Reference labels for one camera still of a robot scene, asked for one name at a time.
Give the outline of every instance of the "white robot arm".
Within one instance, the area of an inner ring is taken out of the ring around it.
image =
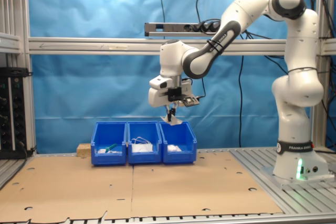
[[[154,107],[166,106],[166,122],[180,123],[175,117],[177,107],[199,104],[192,94],[191,82],[181,80],[182,72],[193,79],[206,76],[214,60],[261,15],[285,21],[288,27],[288,75],[272,85],[279,113],[279,155],[274,173],[288,180],[325,178],[329,176],[328,167],[313,151],[310,123],[304,110],[318,104],[323,96],[316,69],[318,15],[306,9],[304,0],[235,0],[223,13],[217,34],[202,49],[179,40],[167,41],[160,49],[160,75],[150,81],[149,103]],[[298,173],[299,160],[302,164],[303,159],[304,166],[300,165]]]

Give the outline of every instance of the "wooden block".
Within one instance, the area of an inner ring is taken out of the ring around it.
[[[79,144],[77,147],[77,157],[90,157],[91,144]]]

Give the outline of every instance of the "electrical panel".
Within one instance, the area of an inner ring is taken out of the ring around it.
[[[0,78],[0,148],[1,151],[12,151],[12,124],[11,124],[11,103],[9,102],[8,78]]]
[[[26,69],[0,68],[0,159],[31,156],[27,149],[23,79]]]

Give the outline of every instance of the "green light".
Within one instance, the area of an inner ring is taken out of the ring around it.
[[[298,162],[298,169],[297,169],[297,172],[296,172],[296,179],[300,179],[300,177],[301,177],[301,167],[302,167],[302,158],[300,158],[299,162]]]

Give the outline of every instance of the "green object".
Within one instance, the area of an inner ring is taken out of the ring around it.
[[[302,167],[302,158],[299,159],[298,162],[298,169],[296,172],[296,179],[300,179],[301,178],[301,167]]]
[[[117,146],[117,144],[112,144],[111,146],[107,147],[105,149],[105,153],[107,153],[108,151],[112,150],[113,148],[115,148]]]

